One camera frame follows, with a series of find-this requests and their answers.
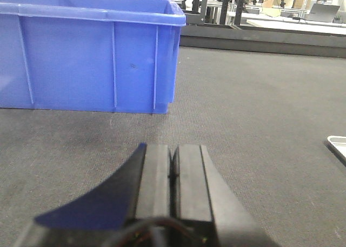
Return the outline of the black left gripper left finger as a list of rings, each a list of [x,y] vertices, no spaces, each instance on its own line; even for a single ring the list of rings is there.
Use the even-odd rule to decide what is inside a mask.
[[[141,143],[105,181],[70,203],[35,217],[40,246],[105,246],[125,228],[168,217],[170,151]]]

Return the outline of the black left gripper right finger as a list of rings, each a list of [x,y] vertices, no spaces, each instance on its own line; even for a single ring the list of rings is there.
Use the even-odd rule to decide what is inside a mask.
[[[205,246],[273,245],[224,181],[206,146],[179,145],[174,164],[176,216]]]

